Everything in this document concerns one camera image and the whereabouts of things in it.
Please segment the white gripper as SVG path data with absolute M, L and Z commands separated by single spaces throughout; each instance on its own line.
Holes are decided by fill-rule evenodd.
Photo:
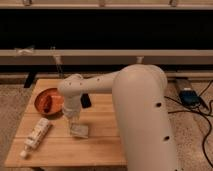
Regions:
M 81 101 L 74 98 L 65 98 L 62 106 L 63 114 L 69 118 L 68 123 L 69 127 L 72 127 L 74 124 L 77 124 L 79 121 L 78 115 L 81 111 Z

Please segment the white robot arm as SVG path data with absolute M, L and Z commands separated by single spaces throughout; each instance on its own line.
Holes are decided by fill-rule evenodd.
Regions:
M 63 114 L 80 113 L 84 93 L 112 95 L 128 171 L 181 171 L 164 99 L 167 77 L 157 66 L 134 64 L 85 79 L 73 74 L 58 85 Z

